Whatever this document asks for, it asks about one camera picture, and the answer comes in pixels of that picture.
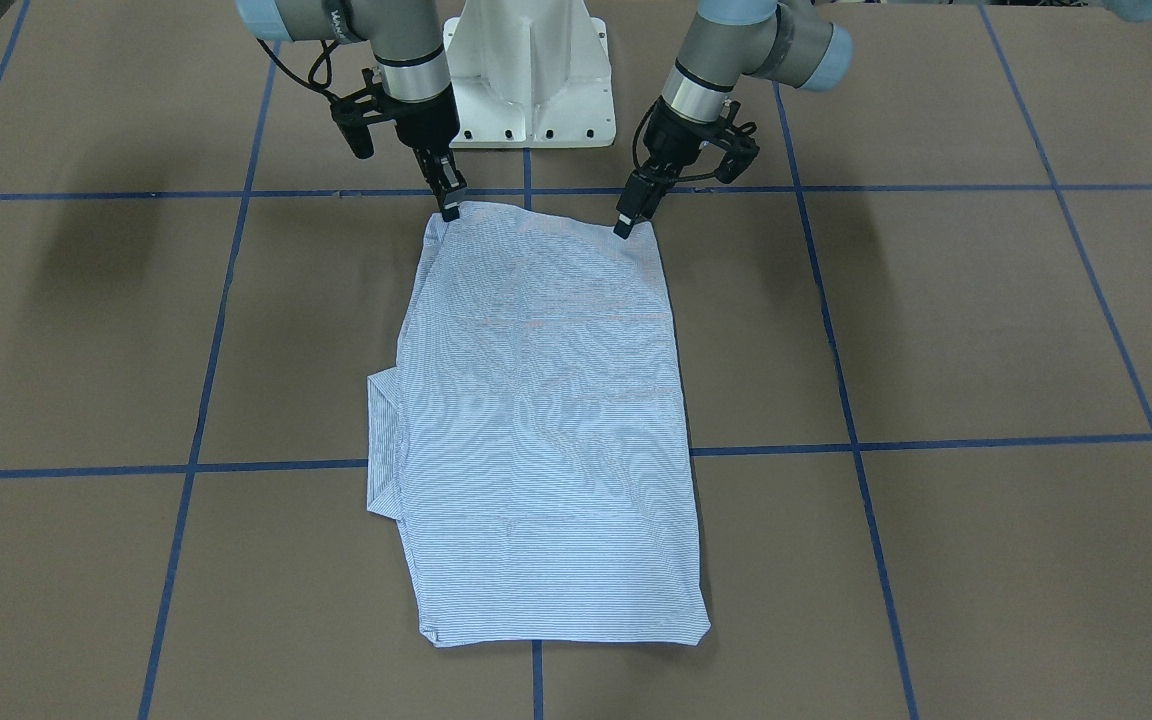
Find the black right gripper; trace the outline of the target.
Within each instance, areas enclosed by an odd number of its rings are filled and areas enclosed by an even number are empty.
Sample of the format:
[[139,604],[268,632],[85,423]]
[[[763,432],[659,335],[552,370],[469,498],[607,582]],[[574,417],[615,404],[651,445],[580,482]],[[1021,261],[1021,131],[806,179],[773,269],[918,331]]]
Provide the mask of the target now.
[[460,135],[460,114],[453,88],[419,103],[392,97],[379,83],[346,96],[329,96],[329,114],[353,156],[366,160],[376,154],[371,127],[392,122],[397,141],[414,151],[422,177],[431,185],[444,222],[460,219],[467,179],[457,167],[450,141]]

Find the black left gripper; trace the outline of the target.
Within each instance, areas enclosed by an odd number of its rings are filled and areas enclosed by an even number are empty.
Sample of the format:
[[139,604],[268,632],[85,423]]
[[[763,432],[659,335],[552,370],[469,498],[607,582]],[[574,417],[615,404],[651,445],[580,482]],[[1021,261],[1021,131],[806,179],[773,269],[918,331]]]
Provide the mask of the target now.
[[[730,184],[759,156],[755,141],[756,123],[737,122],[741,103],[726,100],[719,105],[717,120],[695,122],[681,118],[659,97],[635,129],[631,143],[634,169],[617,199],[617,222],[613,232],[627,240],[636,223],[649,222],[660,200],[673,185],[714,179]],[[704,149],[722,151],[717,168],[687,176],[685,169],[699,159]]]

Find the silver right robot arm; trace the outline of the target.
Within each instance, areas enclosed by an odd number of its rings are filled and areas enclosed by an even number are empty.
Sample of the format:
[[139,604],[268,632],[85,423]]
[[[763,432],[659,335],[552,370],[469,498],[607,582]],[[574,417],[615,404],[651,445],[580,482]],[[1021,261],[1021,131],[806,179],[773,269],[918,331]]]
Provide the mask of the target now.
[[[444,222],[460,219],[467,179],[450,149],[461,132],[442,26],[433,1],[238,1],[238,18],[270,56],[273,41],[316,41],[320,54],[298,77],[275,67],[301,88],[324,97],[329,114],[357,159],[376,154],[371,128],[393,123],[397,141],[414,152]],[[353,94],[332,91],[332,54],[366,44],[374,68],[362,70]]]

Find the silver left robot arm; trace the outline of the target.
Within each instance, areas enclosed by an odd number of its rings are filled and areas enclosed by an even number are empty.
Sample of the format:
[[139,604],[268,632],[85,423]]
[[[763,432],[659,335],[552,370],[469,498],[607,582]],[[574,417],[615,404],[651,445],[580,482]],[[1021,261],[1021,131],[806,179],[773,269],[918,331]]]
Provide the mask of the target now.
[[824,92],[840,85],[852,56],[851,35],[810,1],[702,1],[662,91],[635,129],[634,169],[613,232],[630,237],[676,184],[730,184],[753,164],[756,123],[738,122],[732,97],[742,77]]

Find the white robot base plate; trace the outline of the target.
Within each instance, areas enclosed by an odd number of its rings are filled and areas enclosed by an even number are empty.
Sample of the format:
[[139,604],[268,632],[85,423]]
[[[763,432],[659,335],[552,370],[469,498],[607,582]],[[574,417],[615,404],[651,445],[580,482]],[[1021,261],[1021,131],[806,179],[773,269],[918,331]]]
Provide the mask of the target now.
[[467,1],[444,20],[453,149],[600,149],[617,136],[607,26],[584,1]]

